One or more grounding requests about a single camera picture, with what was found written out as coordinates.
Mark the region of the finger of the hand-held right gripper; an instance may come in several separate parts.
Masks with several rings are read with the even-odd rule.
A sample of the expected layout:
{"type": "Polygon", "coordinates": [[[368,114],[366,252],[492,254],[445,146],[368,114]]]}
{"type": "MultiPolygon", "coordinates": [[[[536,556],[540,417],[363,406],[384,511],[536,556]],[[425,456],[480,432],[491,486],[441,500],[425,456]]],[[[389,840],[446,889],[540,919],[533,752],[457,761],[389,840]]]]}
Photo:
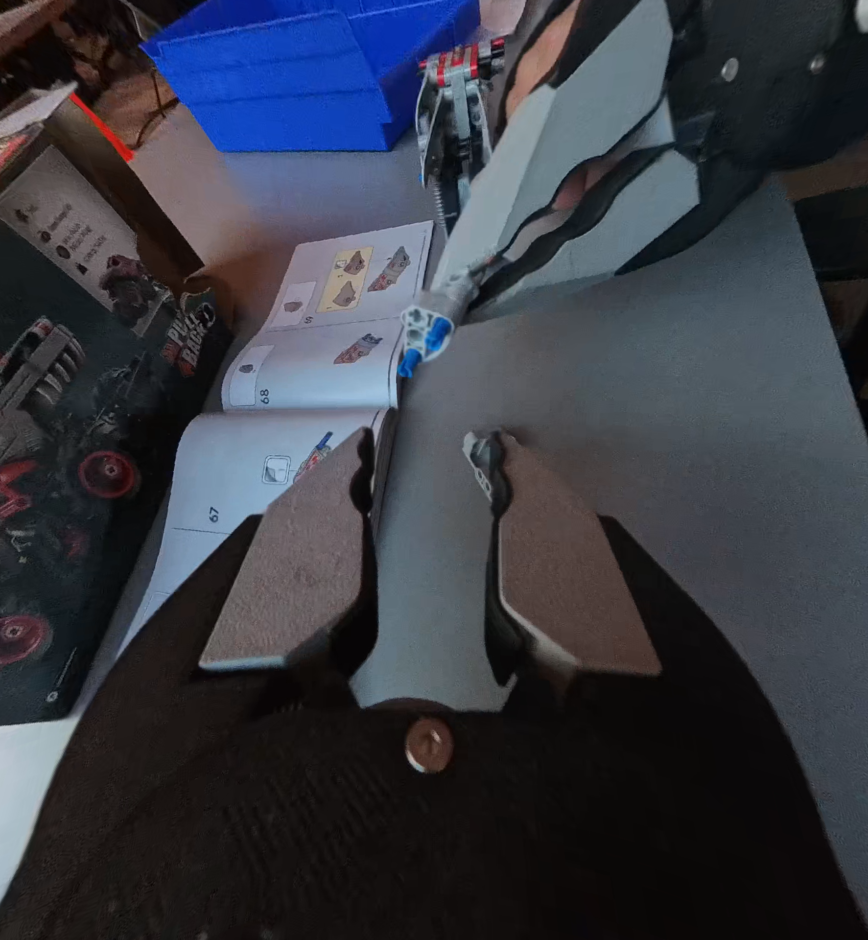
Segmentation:
{"type": "Polygon", "coordinates": [[[498,319],[546,288],[562,292],[612,278],[699,201],[696,164],[677,149],[632,152],[556,228],[522,231],[524,249],[487,277],[467,321],[498,319]]]}
{"type": "Polygon", "coordinates": [[[610,153],[658,111],[673,40],[666,2],[592,2],[583,23],[610,11],[616,24],[603,27],[591,52],[578,50],[569,77],[531,91],[498,133],[447,239],[434,288],[504,252],[577,167],[610,153]]]}

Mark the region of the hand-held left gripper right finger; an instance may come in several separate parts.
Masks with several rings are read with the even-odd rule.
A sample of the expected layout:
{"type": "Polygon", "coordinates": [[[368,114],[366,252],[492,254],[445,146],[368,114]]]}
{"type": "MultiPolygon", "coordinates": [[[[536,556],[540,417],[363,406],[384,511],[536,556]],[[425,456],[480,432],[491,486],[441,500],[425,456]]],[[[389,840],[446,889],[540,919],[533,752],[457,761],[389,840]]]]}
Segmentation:
{"type": "Polygon", "coordinates": [[[498,685],[538,671],[653,678],[662,665],[604,525],[532,449],[484,438],[485,642],[498,685]]]}

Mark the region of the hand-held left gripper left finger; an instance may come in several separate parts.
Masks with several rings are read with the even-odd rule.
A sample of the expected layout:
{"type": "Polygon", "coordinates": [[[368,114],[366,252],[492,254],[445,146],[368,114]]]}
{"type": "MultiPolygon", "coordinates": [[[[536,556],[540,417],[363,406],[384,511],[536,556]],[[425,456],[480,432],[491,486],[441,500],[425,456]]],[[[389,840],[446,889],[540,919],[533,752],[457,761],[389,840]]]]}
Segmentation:
{"type": "Polygon", "coordinates": [[[358,428],[263,512],[199,666],[322,663],[351,679],[378,636],[374,436],[358,428]]]}

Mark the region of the grey lego panel piece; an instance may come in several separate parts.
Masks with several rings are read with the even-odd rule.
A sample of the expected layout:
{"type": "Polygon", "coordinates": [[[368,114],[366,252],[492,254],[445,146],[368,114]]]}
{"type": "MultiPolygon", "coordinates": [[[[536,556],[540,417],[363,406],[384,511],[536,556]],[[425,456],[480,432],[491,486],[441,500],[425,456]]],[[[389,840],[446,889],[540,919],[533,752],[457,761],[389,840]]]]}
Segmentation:
{"type": "Polygon", "coordinates": [[[504,452],[500,434],[492,431],[480,435],[477,431],[468,431],[463,439],[462,451],[477,483],[493,506],[497,493],[503,486],[501,468],[504,452]]]}

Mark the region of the grey lego connector piece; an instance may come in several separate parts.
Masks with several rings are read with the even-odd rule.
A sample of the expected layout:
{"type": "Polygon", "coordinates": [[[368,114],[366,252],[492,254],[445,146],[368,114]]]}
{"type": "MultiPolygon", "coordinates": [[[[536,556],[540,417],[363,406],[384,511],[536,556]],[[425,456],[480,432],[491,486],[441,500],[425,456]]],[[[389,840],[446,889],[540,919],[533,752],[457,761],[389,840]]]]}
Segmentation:
{"type": "Polygon", "coordinates": [[[424,304],[429,310],[451,320],[462,318],[479,290],[479,276],[468,270],[458,272],[440,285],[433,286],[424,295],[424,304]]]}

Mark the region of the grey lego beam blue pins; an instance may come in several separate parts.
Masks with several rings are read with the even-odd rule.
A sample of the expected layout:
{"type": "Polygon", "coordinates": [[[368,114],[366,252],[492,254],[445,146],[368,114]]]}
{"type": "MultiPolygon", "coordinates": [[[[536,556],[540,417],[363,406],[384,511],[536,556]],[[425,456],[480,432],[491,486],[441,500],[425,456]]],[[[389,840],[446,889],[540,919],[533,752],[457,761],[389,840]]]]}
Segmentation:
{"type": "Polygon", "coordinates": [[[452,320],[424,307],[413,305],[402,313],[402,345],[397,375],[410,379],[422,365],[440,357],[449,346],[455,325],[452,320]]]}

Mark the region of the partly built lego model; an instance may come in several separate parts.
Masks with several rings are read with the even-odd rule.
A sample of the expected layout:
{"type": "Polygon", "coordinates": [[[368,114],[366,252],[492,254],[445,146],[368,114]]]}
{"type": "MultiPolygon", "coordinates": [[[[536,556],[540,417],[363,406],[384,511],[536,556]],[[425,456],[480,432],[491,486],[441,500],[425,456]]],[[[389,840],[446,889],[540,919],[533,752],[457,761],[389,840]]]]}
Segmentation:
{"type": "Polygon", "coordinates": [[[418,65],[420,179],[446,237],[469,201],[472,182],[491,158],[487,97],[504,69],[505,46],[505,37],[499,36],[429,55],[418,65]]]}

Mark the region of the lego instruction booklet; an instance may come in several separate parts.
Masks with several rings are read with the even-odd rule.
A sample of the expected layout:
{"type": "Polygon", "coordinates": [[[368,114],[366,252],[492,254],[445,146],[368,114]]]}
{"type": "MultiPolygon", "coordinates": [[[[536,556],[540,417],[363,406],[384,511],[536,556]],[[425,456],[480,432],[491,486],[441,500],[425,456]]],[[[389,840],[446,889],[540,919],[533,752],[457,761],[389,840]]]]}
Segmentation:
{"type": "Polygon", "coordinates": [[[266,321],[225,373],[221,411],[181,438],[156,564],[120,651],[247,517],[357,429],[376,448],[393,431],[401,314],[434,235],[423,221],[295,248],[266,321]]]}

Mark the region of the black lego set box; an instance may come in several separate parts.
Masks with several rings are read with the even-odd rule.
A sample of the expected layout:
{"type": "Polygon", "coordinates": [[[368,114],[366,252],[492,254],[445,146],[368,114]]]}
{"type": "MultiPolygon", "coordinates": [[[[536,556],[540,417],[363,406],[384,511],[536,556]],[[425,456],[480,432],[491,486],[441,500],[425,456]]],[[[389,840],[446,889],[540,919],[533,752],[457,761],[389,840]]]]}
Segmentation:
{"type": "Polygon", "coordinates": [[[0,112],[0,726],[71,711],[233,341],[74,92],[0,112]]]}

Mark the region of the person's right hand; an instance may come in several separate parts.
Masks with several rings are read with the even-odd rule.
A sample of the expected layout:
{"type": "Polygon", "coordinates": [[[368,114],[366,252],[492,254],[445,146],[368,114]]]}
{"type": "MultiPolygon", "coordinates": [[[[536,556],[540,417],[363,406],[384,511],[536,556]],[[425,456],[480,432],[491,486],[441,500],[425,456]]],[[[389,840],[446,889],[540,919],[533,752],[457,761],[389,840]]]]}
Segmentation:
{"type": "Polygon", "coordinates": [[[543,84],[545,76],[556,65],[569,39],[580,4],[580,1],[571,2],[552,21],[534,33],[534,43],[520,56],[516,75],[505,97],[503,113],[507,120],[511,119],[534,88],[543,84]]]}

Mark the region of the blue plastic bin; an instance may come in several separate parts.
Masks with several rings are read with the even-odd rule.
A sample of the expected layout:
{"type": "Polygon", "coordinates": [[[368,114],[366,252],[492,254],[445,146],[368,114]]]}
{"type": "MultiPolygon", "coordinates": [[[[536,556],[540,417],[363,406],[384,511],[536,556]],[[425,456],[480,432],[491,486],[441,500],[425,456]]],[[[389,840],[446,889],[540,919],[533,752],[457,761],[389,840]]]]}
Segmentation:
{"type": "Polygon", "coordinates": [[[477,1],[209,1],[141,45],[217,150],[387,151],[477,1]]]}

